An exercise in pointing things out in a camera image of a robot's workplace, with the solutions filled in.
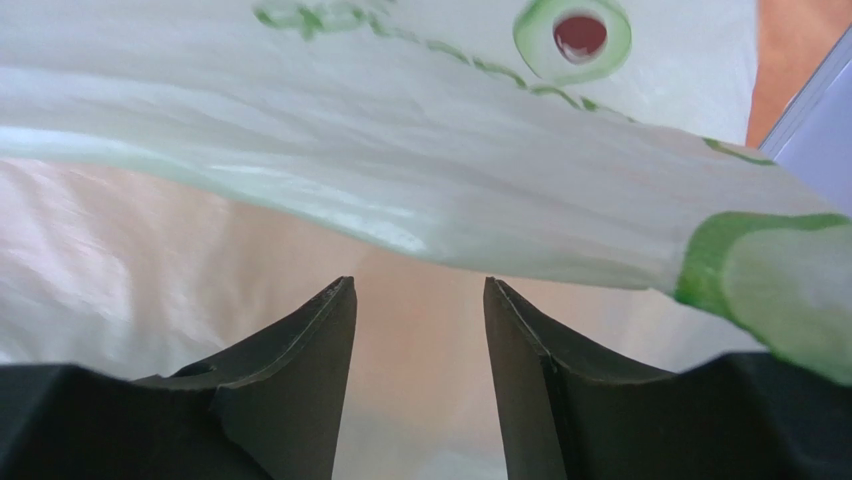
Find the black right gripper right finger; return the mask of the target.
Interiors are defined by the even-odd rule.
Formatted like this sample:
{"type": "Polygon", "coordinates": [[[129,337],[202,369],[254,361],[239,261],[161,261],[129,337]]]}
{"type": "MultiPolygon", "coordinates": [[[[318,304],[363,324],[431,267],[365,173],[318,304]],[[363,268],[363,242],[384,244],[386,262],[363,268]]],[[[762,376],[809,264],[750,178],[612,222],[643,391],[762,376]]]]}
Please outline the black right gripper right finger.
{"type": "Polygon", "coordinates": [[[512,479],[847,479],[851,391],[766,353],[682,373],[610,350],[507,283],[484,319],[512,479]]]}

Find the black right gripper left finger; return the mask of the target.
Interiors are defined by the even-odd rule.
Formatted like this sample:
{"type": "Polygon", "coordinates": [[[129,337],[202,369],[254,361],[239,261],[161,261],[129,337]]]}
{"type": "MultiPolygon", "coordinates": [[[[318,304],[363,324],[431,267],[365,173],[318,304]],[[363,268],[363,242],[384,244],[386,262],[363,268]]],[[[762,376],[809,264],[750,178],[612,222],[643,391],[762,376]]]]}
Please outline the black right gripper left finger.
{"type": "Polygon", "coordinates": [[[5,479],[328,479],[356,329],[342,277],[215,355],[124,380],[74,364],[1,370],[5,479]]]}

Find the pale green avocado plastic bag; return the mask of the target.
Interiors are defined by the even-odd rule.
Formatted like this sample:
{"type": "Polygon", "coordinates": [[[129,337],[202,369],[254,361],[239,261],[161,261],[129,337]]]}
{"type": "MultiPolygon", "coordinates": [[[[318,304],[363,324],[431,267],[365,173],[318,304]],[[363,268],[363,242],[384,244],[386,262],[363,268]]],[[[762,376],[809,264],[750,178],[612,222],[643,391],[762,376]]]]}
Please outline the pale green avocado plastic bag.
{"type": "Polygon", "coordinates": [[[851,381],[851,222],[741,147],[754,1],[5,1],[1,358],[173,367],[299,219],[653,289],[851,381]]]}

